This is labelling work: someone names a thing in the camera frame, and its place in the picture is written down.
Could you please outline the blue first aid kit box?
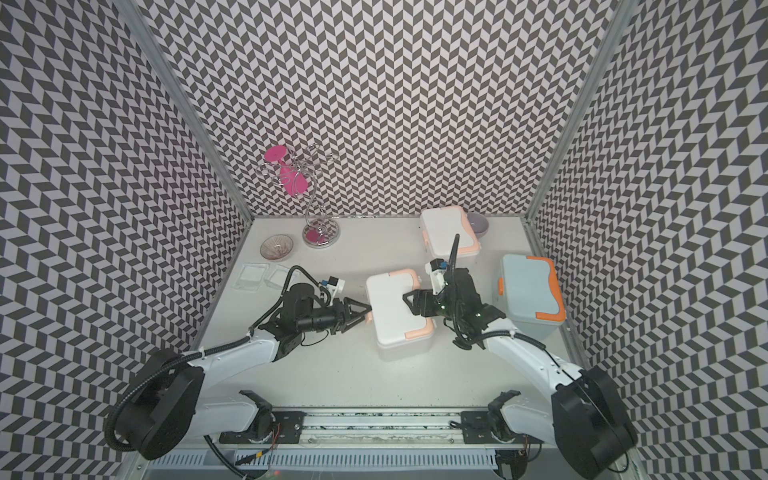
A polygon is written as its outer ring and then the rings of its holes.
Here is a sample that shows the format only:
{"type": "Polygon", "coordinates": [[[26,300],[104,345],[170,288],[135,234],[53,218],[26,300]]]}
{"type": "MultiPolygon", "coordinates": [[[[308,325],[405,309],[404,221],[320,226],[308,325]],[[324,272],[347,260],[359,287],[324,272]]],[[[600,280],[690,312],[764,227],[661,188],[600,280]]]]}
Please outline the blue first aid kit box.
{"type": "Polygon", "coordinates": [[[554,262],[545,257],[506,254],[496,272],[492,302],[524,334],[546,340],[567,313],[554,262]]]}

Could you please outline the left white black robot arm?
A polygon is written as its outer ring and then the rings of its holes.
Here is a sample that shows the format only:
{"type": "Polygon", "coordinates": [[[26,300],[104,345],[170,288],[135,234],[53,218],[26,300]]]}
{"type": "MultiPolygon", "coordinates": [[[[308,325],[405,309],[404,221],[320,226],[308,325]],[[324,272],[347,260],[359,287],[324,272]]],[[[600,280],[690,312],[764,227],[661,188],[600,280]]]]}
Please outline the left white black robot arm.
{"type": "Polygon", "coordinates": [[[318,281],[295,265],[278,299],[244,337],[182,354],[172,349],[154,352],[107,415],[106,444],[155,460],[186,439],[219,433],[270,441],[277,422],[272,405],[262,396],[250,390],[232,398],[202,395],[242,372],[285,358],[308,333],[342,334],[365,320],[371,305],[340,297],[342,289],[340,279],[318,281]]]}

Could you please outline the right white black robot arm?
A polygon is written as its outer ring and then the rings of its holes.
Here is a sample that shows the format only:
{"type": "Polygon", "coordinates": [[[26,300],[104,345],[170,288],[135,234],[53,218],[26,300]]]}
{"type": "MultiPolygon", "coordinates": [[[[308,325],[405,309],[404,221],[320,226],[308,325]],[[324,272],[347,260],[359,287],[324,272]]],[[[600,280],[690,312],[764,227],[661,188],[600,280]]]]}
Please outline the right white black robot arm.
{"type": "Polygon", "coordinates": [[[412,290],[402,299],[415,315],[451,322],[458,348],[480,346],[497,355],[548,396],[548,408],[539,410],[516,390],[500,393],[487,407],[493,435],[502,442],[529,435],[553,444],[584,479],[628,459],[637,431],[614,381],[598,367],[585,370],[553,355],[543,342],[522,333],[504,311],[483,302],[469,270],[457,264],[459,244],[455,238],[447,259],[427,264],[431,288],[412,290]]]}

